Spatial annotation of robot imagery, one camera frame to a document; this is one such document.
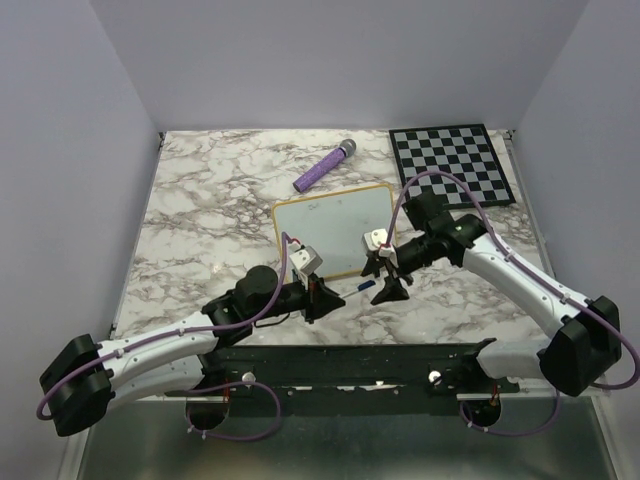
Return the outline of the blue marker cap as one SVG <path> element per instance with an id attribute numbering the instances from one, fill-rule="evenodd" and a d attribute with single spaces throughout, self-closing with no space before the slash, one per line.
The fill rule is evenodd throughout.
<path id="1" fill-rule="evenodd" d="M 357 286 L 357 290 L 358 291 L 363 291 L 363 290 L 371 288 L 372 286 L 375 286 L 375 285 L 376 285 L 376 282 L 374 280 L 368 280 L 366 282 L 363 282 L 363 283 L 359 284 Z"/>

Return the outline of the yellow framed whiteboard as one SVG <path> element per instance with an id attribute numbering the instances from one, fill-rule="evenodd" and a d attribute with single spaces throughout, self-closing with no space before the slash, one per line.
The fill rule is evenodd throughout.
<path id="1" fill-rule="evenodd" d="M 365 233 L 389 225 L 394 192 L 387 183 L 280 202 L 272 208 L 277 235 L 310 246 L 323 263 L 317 274 L 327 280 L 358 275 L 366 263 Z"/>

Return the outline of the white marker pen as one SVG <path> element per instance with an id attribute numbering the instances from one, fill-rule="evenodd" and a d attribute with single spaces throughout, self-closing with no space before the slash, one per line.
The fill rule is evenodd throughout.
<path id="1" fill-rule="evenodd" d="M 346 298 L 352 297 L 354 295 L 357 295 L 357 294 L 361 293 L 363 290 L 365 290 L 366 288 L 365 287 L 362 288 L 361 286 L 358 286 L 358 287 L 350 290 L 349 292 L 343 294 L 342 298 L 346 299 Z"/>

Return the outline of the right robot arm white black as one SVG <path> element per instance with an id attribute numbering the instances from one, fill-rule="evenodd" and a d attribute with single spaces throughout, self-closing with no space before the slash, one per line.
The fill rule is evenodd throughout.
<path id="1" fill-rule="evenodd" d="M 541 379 L 576 397 L 620 360 L 619 310 L 610 299 L 590 300 L 561 286 L 491 234 L 478 216 L 455 219 L 430 193 L 403 209 L 420 236 L 401 246 L 388 241 L 384 229 L 362 237 L 363 275 L 387 272 L 373 304 L 408 299 L 412 273 L 445 258 L 500 290 L 546 336 L 521 342 L 486 339 L 465 354 L 451 381 L 480 392 L 496 379 Z"/>

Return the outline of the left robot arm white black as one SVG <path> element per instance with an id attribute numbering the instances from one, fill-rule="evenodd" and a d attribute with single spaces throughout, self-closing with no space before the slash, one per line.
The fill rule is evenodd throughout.
<path id="1" fill-rule="evenodd" d="M 285 271 L 256 266 L 224 295 L 165 327 L 120 340 L 74 337 L 39 378 L 37 419 L 67 437 L 144 397 L 212 394 L 222 380 L 213 353 L 250 336 L 257 322 L 299 312 L 312 323 L 346 304 L 314 273 L 297 274 L 292 282 L 285 277 Z"/>

